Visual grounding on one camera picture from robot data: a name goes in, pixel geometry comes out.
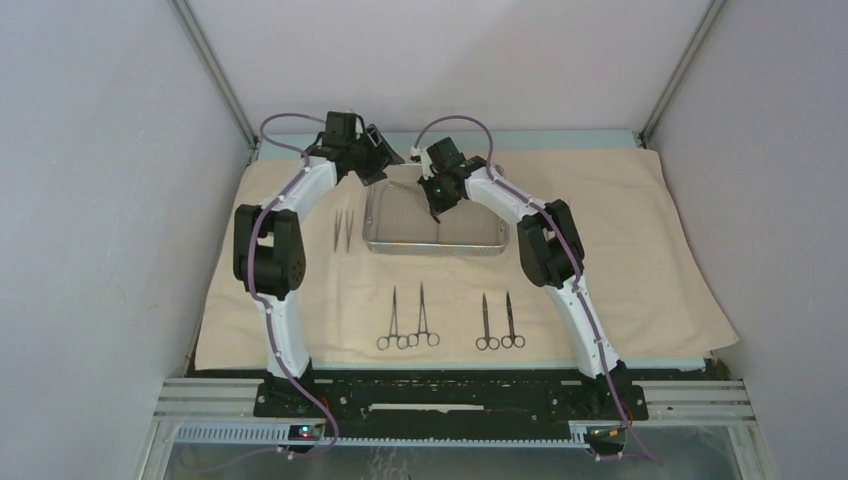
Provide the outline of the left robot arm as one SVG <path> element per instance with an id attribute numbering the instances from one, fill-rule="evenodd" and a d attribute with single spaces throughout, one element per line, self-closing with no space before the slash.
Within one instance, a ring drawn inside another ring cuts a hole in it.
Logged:
<path id="1" fill-rule="evenodd" d="M 277 402 L 297 417 L 316 403 L 315 388 L 298 379 L 311 364 L 297 295 L 307 268 L 301 222 L 348 174 L 369 186 L 403 161 L 356 113 L 330 111 L 321 123 L 313 143 L 297 151 L 301 164 L 282 189 L 259 205 L 238 206 L 233 217 L 233 274 L 263 318 L 269 374 L 288 379 Z"/>

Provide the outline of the metal hemostat clamp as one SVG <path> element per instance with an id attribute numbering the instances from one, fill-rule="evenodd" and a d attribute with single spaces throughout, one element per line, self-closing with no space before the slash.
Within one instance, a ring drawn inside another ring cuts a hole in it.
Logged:
<path id="1" fill-rule="evenodd" d="M 422 344 L 428 347 L 437 347 L 441 342 L 440 336 L 429 329 L 423 283 L 419 284 L 419 311 L 416 331 L 408 334 L 406 339 L 409 348 L 415 348 Z"/>
<path id="2" fill-rule="evenodd" d="M 406 335 L 401 335 L 399 332 L 396 288 L 393 288 L 392 291 L 391 316 L 388 331 L 385 335 L 378 337 L 376 340 L 376 347 L 379 351 L 385 351 L 392 345 L 394 345 L 398 350 L 405 350 L 410 347 L 408 337 Z"/>

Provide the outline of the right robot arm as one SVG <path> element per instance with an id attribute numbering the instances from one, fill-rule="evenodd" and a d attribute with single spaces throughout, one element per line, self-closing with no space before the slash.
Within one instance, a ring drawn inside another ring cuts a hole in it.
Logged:
<path id="1" fill-rule="evenodd" d="M 531 196 L 498 174 L 490 162 L 466 157 L 451 138 L 426 149 L 413 146 L 410 156 L 421 165 L 418 183 L 432 217 L 468 200 L 514 225 L 521 268 L 533 285 L 547 293 L 563 319 L 578 370 L 596 379 L 620 367 L 621 357 L 607 339 L 589 296 L 585 250 L 567 203 L 544 203 Z"/>

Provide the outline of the metal surgical instrument tray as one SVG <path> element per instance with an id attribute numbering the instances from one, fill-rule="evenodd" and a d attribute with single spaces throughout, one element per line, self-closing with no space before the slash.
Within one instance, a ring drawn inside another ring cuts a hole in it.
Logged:
<path id="1" fill-rule="evenodd" d="M 500 217 L 471 201 L 434 218 L 416 184 L 391 180 L 368 189 L 362 235 L 376 254 L 497 256 L 508 245 L 508 233 Z"/>

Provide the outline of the metal surgical scissors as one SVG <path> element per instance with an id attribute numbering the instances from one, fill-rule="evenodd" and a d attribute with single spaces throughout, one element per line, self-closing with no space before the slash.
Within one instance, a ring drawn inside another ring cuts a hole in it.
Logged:
<path id="1" fill-rule="evenodd" d="M 520 335 L 516 332 L 513 304 L 509 291 L 507 291 L 505 294 L 505 309 L 508 331 L 506 335 L 501 337 L 501 346 L 506 349 L 524 348 L 526 345 L 526 339 L 523 335 Z"/>

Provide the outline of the metal tweezers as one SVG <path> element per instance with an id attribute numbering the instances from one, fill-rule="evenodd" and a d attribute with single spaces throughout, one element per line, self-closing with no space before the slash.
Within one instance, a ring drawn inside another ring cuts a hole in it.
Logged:
<path id="1" fill-rule="evenodd" d="M 333 251 L 337 252 L 342 231 L 347 231 L 348 213 L 346 210 L 337 210 L 334 220 Z"/>

